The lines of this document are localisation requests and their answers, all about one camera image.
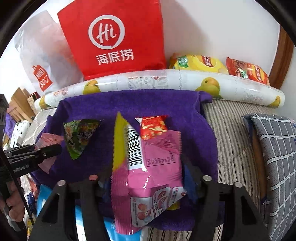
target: pink wrapper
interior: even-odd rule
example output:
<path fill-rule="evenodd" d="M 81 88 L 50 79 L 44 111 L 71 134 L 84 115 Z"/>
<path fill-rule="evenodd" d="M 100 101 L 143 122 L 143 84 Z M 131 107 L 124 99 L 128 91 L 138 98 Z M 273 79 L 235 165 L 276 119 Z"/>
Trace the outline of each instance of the pink wrapper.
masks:
<path fill-rule="evenodd" d="M 111 197 L 116 231 L 133 234 L 186 195 L 180 161 L 181 133 L 143 140 L 127 127 L 127 158 L 113 166 Z"/>
<path fill-rule="evenodd" d="M 63 137 L 50 134 L 50 133 L 42 133 L 41 137 L 37 141 L 35 145 L 35 150 L 45 147 L 45 146 L 50 146 L 53 144 L 61 144 L 61 142 L 64 140 Z M 56 156 L 50 157 L 45 159 L 42 163 L 40 163 L 38 166 L 40 167 L 41 170 L 46 172 L 47 174 L 49 173 L 50 168 L 54 164 L 56 160 Z"/>

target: green snack wrapper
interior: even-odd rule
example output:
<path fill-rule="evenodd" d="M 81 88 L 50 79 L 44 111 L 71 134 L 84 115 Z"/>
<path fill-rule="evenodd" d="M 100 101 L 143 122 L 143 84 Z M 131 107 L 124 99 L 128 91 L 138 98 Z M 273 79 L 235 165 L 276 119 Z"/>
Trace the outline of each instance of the green snack wrapper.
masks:
<path fill-rule="evenodd" d="M 73 160 L 81 155 L 101 122 L 101 120 L 95 119 L 82 119 L 64 123 L 65 141 Z"/>

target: haidilao logo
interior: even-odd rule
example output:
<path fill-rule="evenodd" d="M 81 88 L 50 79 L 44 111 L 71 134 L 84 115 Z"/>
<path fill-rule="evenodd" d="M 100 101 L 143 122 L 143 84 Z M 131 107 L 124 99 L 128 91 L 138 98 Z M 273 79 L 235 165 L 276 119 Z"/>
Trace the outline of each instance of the haidilao logo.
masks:
<path fill-rule="evenodd" d="M 113 15 L 97 17 L 89 26 L 89 39 L 100 49 L 116 48 L 124 39 L 123 22 Z"/>

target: white plastic bag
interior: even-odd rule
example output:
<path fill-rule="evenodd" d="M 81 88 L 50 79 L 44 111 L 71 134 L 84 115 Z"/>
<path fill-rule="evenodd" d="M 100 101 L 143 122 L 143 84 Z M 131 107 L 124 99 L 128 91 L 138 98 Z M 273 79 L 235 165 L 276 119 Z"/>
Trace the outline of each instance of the white plastic bag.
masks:
<path fill-rule="evenodd" d="M 61 26 L 47 11 L 35 15 L 19 29 L 15 47 L 39 95 L 83 81 Z"/>

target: human hand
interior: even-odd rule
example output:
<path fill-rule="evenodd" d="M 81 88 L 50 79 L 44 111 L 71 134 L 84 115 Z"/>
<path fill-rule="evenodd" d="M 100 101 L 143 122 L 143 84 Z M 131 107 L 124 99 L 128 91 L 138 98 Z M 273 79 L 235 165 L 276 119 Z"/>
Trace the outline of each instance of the human hand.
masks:
<path fill-rule="evenodd" d="M 25 215 L 25 207 L 22 202 L 21 196 L 13 181 L 9 182 L 7 186 L 12 192 L 11 196 L 6 200 L 7 206 L 12 207 L 9 211 L 9 216 L 13 221 L 21 222 Z M 0 208 L 4 209 L 4 207 L 5 201 L 3 199 L 0 199 Z"/>

